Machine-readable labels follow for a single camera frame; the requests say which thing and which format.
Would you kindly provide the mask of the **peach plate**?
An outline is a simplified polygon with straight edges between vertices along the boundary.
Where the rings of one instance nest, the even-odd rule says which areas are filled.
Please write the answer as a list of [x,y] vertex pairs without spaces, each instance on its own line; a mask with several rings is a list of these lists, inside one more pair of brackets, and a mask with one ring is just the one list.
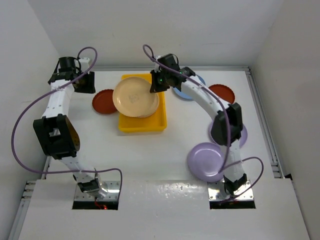
[[150,93],[151,84],[144,78],[130,76],[121,80],[113,91],[113,103],[123,115],[138,118],[150,109],[155,93]]
[[139,116],[138,118],[150,117],[151,115],[153,115],[157,111],[157,109],[159,107],[160,98],[159,98],[159,95],[157,93],[155,93],[154,95],[155,95],[155,98],[154,98],[154,101],[153,101],[150,109],[147,110],[145,114]]

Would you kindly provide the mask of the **purple plate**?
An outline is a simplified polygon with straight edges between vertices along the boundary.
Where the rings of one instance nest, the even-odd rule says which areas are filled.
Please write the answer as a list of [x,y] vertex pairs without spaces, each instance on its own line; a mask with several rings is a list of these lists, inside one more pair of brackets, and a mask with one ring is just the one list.
[[[214,138],[211,136],[211,129],[212,129],[212,126],[213,126],[213,122],[211,122],[208,126],[208,136],[210,138],[210,140],[214,143],[214,144],[217,144],[216,141],[214,140]],[[247,131],[247,128],[246,126],[243,124],[243,129],[241,131],[241,138],[239,139],[239,147],[242,148],[246,141],[248,139],[248,131]]]
[[224,154],[219,145],[212,142],[202,142],[191,149],[187,155],[187,165],[190,172],[198,179],[215,183],[223,179],[219,173],[224,162]]

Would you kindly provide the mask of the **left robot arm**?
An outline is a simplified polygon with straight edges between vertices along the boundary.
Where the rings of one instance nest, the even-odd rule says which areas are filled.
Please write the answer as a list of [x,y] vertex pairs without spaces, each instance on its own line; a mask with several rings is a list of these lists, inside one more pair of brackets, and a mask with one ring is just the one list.
[[108,191],[94,167],[80,162],[80,137],[68,118],[73,93],[94,94],[95,74],[86,73],[75,83],[71,81],[88,69],[88,57],[65,56],[58,60],[48,83],[54,91],[49,97],[45,112],[33,122],[33,129],[46,156],[60,161],[72,171],[81,192],[97,199],[104,198]]

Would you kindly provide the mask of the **blue plate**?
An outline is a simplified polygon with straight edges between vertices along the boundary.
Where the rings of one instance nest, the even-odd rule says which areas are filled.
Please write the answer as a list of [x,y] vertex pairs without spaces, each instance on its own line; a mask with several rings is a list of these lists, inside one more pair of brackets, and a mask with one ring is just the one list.
[[[206,85],[206,82],[205,82],[205,80],[201,77],[201,76],[199,76],[199,75],[196,75],[196,77],[197,77],[197,79],[202,83],[202,84],[204,84],[204,85]],[[180,90],[178,90],[177,88],[173,88],[173,91],[174,91],[174,93],[180,98],[180,99],[182,99],[182,100],[184,100],[184,101],[193,101],[193,98],[192,97],[190,97],[189,95],[187,95],[187,94],[185,94],[184,92],[181,92]]]

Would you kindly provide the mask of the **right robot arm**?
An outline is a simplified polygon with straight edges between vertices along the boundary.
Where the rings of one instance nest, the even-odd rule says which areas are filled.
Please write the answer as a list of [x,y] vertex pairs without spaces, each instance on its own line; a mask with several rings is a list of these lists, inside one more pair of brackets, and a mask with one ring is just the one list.
[[238,103],[228,103],[207,86],[189,67],[181,68],[175,55],[168,53],[149,55],[155,67],[151,73],[151,93],[159,93],[176,88],[192,97],[212,119],[211,137],[221,147],[225,147],[224,160],[219,167],[223,173],[226,193],[232,197],[247,182],[240,155],[240,139],[243,130],[242,108]]

